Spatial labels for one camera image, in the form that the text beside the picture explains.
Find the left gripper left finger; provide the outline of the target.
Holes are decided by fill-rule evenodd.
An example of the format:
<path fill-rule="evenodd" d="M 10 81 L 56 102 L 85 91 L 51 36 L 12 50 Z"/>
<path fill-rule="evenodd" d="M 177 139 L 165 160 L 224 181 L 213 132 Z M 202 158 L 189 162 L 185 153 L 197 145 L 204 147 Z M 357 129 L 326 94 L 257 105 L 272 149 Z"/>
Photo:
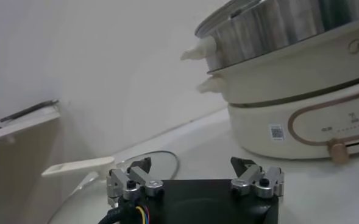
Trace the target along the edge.
<path fill-rule="evenodd" d="M 106 176 L 108 205 L 117 207 L 120 200 L 135 203 L 143 197 L 161 198 L 164 184 L 162 180 L 150 176 L 151 166 L 152 160 L 147 157 L 132 162 L 125 171 L 110 169 Z"/>

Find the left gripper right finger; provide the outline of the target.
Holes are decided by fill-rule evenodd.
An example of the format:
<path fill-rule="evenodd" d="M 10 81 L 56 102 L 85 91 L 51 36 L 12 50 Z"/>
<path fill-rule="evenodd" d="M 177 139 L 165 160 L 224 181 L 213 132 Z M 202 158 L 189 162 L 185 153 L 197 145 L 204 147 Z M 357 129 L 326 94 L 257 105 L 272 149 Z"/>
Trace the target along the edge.
<path fill-rule="evenodd" d="M 284 196 L 285 174 L 279 167 L 264 170 L 253 160 L 231 157 L 230 163 L 237 175 L 230 181 L 233 195 L 242 197 L 253 192 L 258 198 Z"/>

